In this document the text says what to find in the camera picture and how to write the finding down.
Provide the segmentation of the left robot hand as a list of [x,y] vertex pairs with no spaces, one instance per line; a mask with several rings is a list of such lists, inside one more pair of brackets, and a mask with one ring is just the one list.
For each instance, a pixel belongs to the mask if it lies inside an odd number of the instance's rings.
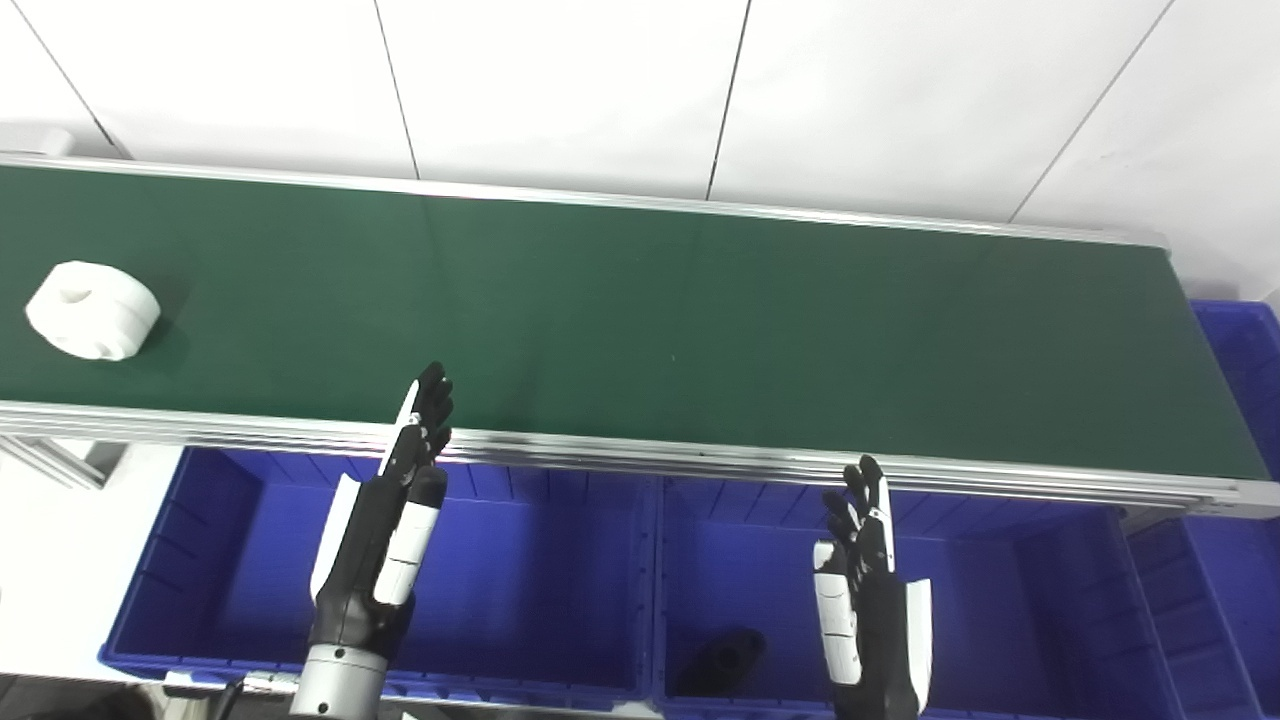
[[436,460],[451,439],[453,383],[439,361],[411,383],[378,473],[355,496],[317,592],[308,646],[392,661],[411,624],[413,587],[448,488]]

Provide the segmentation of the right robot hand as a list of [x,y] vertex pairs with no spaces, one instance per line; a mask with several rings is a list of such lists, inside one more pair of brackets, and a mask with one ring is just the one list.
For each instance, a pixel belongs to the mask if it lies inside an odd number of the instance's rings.
[[932,583],[897,571],[888,478],[870,455],[824,493],[813,546],[820,643],[837,719],[919,719],[933,676]]

